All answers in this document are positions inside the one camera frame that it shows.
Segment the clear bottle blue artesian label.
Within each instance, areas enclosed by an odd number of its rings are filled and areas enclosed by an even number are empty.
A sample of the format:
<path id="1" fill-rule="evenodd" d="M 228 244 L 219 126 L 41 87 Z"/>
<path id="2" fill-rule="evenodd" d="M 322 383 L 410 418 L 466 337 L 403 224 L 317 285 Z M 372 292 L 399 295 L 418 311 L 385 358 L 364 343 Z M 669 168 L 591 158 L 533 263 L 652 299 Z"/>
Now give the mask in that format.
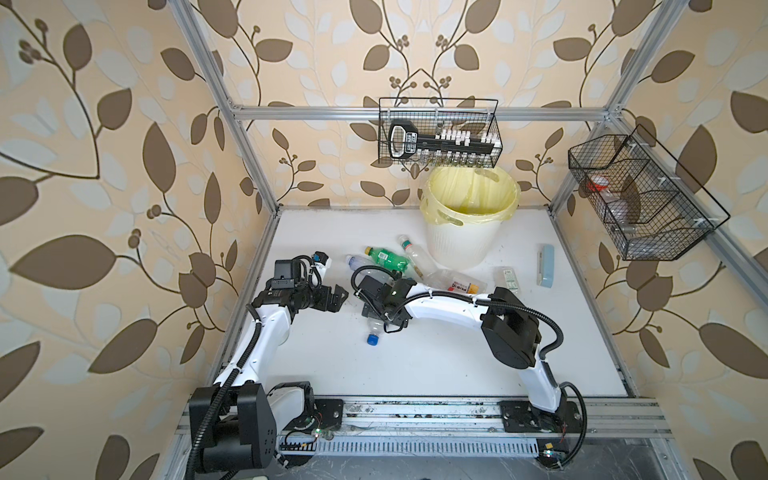
<path id="1" fill-rule="evenodd" d="M 385 322 L 380 319 L 370 318 L 368 320 L 369 333 L 366 343 L 370 346 L 377 346 L 380 338 L 385 334 Z"/>

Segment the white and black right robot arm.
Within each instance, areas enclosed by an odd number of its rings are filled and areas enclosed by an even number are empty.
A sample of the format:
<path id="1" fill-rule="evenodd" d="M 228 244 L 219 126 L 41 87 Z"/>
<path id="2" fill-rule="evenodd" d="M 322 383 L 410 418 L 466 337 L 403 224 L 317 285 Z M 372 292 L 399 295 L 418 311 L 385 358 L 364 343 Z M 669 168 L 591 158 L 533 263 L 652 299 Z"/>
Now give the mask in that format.
<path id="1" fill-rule="evenodd" d="M 356 268 L 350 283 L 363 302 L 363 314 L 380 321 L 385 334 L 421 319 L 480 331 L 494 359 L 519 372 L 528 398 L 525 425 L 557 434 L 564 442 L 568 420 L 576 422 L 575 443 L 565 451 L 542 445 L 537 462 L 547 470 L 563 470 L 580 453 L 588 431 L 586 401 L 573 383 L 558 382 L 547 362 L 565 339 L 554 320 L 503 287 L 490 294 L 439 290 L 377 265 Z"/>

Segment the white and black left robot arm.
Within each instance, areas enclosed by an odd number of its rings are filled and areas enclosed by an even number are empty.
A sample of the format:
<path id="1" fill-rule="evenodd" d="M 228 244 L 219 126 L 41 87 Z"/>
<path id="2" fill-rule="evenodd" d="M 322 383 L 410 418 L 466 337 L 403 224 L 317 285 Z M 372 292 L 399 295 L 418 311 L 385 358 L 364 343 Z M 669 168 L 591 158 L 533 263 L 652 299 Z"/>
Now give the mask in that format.
<path id="1" fill-rule="evenodd" d="M 295 315 L 307 308 L 336 313 L 348 296 L 341 286 L 279 280 L 269 282 L 247 304 L 250 322 L 232 361 L 211 386 L 196 389 L 190 399 L 185 478 L 220 472 L 231 479 L 280 459 L 281 448 L 297 450 L 317 442 L 324 417 L 311 384 L 284 382 L 265 388 L 262 382 Z"/>

